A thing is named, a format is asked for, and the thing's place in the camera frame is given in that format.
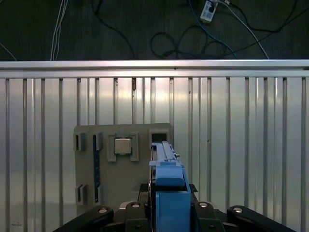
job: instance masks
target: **metal screw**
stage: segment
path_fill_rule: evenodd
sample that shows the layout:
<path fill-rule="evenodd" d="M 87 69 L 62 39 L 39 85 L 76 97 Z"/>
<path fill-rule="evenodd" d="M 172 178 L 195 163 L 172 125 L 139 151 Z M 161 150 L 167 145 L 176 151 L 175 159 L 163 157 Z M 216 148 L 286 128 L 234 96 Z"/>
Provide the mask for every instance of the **metal screw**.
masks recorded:
<path fill-rule="evenodd" d="M 100 214 L 105 214 L 106 212 L 107 212 L 107 209 L 100 209 L 99 211 L 98 211 Z"/>
<path fill-rule="evenodd" d="M 234 210 L 236 213 L 239 213 L 239 214 L 242 212 L 242 209 L 241 209 L 241 208 L 234 208 L 233 210 Z"/>
<path fill-rule="evenodd" d="M 205 202 L 201 202 L 199 206 L 201 206 L 202 208 L 206 208 L 208 205 Z"/>

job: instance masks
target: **tangled wires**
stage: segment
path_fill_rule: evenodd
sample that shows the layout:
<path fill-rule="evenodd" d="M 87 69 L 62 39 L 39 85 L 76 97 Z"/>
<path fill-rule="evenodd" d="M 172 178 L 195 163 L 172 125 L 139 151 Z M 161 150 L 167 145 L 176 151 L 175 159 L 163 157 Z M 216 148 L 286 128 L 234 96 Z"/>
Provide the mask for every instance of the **tangled wires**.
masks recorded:
<path fill-rule="evenodd" d="M 194 29 L 205 35 L 205 43 L 204 43 L 201 51 L 198 54 L 192 54 L 192 53 L 180 50 L 180 45 L 181 45 L 181 42 L 182 42 L 185 34 L 189 31 L 191 31 L 191 30 L 194 30 Z M 173 46 L 170 50 L 165 51 L 162 54 L 160 54 L 160 53 L 158 53 L 154 50 L 155 39 L 159 36 L 166 37 L 172 43 L 172 46 Z M 178 42 L 176 42 L 175 39 L 170 34 L 168 34 L 166 32 L 158 32 L 158 33 L 154 34 L 153 37 L 150 39 L 150 49 L 151 49 L 151 52 L 159 59 L 170 58 L 170 56 L 172 56 L 173 54 L 176 55 L 176 59 L 180 59 L 180 58 L 184 58 L 184 59 L 219 59 L 221 57 L 224 57 L 225 52 L 226 52 L 225 44 L 223 44 L 219 41 L 215 41 L 215 40 L 208 42 L 208 40 L 209 40 L 209 36 L 206 34 L 206 32 L 204 30 L 201 29 L 200 26 L 192 25 L 192 26 L 188 27 L 181 34 Z M 220 55 L 207 54 L 207 49 L 209 48 L 209 46 L 211 44 L 220 44 L 221 47 L 222 47 L 222 53 Z"/>
<path fill-rule="evenodd" d="M 69 0 L 62 0 L 59 13 L 58 13 L 58 18 L 53 34 L 53 40 L 52 40 L 52 50 L 50 53 L 50 60 L 57 60 L 58 58 L 58 53 L 59 53 L 59 45 L 60 45 L 60 34 L 61 34 L 61 23 L 63 20 L 63 17 L 66 13 L 66 9 L 68 6 L 68 1 Z"/>

